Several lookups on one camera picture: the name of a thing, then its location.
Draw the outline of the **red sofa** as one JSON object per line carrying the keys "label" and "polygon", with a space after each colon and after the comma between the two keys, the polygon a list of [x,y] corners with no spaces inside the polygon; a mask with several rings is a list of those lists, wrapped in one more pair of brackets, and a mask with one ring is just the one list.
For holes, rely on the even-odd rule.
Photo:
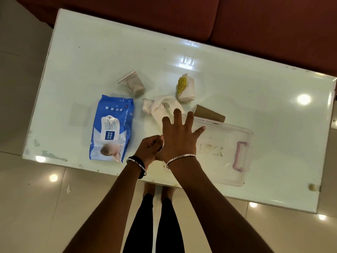
{"label": "red sofa", "polygon": [[337,77],[337,0],[16,0],[68,9]]}

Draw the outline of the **person's leg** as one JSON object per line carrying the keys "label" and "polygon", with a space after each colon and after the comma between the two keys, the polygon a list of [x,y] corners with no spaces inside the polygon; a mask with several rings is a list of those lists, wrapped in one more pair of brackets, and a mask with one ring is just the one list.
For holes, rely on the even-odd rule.
{"label": "person's leg", "polygon": [[145,183],[143,199],[126,238],[123,253],[152,253],[155,189],[155,184]]}
{"label": "person's leg", "polygon": [[163,187],[161,217],[156,238],[156,253],[185,253],[180,225],[172,204],[174,187]]}

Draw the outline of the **person's left hand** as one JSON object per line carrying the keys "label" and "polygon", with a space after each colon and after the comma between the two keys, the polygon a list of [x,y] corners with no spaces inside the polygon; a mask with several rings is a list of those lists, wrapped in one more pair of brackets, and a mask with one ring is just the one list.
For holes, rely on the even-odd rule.
{"label": "person's left hand", "polygon": [[138,164],[140,164],[146,171],[149,167],[149,165],[157,159],[156,155],[151,155],[148,148],[148,139],[144,138],[138,149],[136,150],[136,153],[129,157],[129,159],[135,160]]}

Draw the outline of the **blue wet wipes packet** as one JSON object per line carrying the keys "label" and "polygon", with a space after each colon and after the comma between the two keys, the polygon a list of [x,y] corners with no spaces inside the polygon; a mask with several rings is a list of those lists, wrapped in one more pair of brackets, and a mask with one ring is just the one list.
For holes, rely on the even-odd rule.
{"label": "blue wet wipes packet", "polygon": [[95,113],[89,159],[123,162],[131,139],[133,98],[102,95]]}

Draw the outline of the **person's left leg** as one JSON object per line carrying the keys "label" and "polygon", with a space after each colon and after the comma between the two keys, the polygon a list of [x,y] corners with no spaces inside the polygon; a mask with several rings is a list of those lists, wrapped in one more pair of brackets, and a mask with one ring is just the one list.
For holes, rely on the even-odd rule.
{"label": "person's left leg", "polygon": [[126,238],[123,253],[152,253],[155,189],[155,184],[145,183],[143,199]]}

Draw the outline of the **brown cardboard cone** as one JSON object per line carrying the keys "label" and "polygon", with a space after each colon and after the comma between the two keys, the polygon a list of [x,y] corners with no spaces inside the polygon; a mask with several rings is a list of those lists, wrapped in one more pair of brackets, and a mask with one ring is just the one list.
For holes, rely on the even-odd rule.
{"label": "brown cardboard cone", "polygon": [[220,123],[224,123],[226,118],[224,115],[200,105],[195,105],[192,109],[192,112],[194,113],[195,117],[208,119]]}

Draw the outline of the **white tissue packet yellow label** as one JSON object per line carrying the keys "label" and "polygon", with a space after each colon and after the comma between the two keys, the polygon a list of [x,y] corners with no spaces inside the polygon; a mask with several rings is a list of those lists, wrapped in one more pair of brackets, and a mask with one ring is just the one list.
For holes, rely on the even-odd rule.
{"label": "white tissue packet yellow label", "polygon": [[188,76],[187,73],[183,74],[176,86],[176,97],[179,102],[187,103],[195,100],[196,90],[194,78]]}

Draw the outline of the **clear zip bag brown contents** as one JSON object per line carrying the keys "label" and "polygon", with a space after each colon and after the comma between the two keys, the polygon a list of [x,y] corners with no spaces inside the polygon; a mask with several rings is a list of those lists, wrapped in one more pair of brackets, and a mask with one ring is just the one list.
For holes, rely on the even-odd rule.
{"label": "clear zip bag brown contents", "polygon": [[137,71],[133,70],[117,81],[117,84],[125,84],[133,97],[143,95],[146,91]]}

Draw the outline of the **white cloth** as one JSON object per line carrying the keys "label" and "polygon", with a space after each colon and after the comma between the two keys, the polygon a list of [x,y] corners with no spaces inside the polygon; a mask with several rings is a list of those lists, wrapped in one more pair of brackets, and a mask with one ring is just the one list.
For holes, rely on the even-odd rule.
{"label": "white cloth", "polygon": [[161,130],[163,127],[162,119],[170,117],[170,115],[173,116],[175,109],[179,109],[182,114],[185,114],[179,101],[172,95],[161,95],[154,100],[144,98],[141,108],[144,113],[152,115]]}

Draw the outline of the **person's right hand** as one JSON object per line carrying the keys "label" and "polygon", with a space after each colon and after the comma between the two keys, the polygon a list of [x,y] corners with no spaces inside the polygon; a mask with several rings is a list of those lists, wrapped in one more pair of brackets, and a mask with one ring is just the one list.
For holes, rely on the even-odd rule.
{"label": "person's right hand", "polygon": [[[192,126],[194,114],[188,112],[183,129],[175,129],[168,117],[162,119],[163,147],[157,153],[160,161],[168,162],[170,159],[182,154],[195,154],[198,138],[194,138]],[[196,157],[185,157],[169,164],[170,170],[177,170],[184,166],[195,166],[198,161]]]}

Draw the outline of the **person's right leg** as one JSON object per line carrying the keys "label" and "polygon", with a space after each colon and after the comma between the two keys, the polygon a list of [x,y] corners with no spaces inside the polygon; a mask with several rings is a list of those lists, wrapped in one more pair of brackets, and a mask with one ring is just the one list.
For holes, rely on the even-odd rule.
{"label": "person's right leg", "polygon": [[174,187],[163,187],[161,217],[156,238],[156,253],[185,253],[180,225],[172,204]]}

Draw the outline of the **person's right forearm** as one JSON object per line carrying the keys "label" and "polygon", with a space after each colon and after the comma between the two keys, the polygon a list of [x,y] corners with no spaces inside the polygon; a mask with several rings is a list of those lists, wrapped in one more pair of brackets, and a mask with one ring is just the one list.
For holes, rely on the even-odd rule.
{"label": "person's right forearm", "polygon": [[196,157],[179,158],[168,167],[187,194],[212,253],[274,253],[217,190]]}

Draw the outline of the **person's left forearm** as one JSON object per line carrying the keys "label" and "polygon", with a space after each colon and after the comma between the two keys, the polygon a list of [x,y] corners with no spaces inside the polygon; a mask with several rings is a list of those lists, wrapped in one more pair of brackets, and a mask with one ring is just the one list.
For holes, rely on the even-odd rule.
{"label": "person's left forearm", "polygon": [[63,253],[120,253],[141,168],[129,161]]}

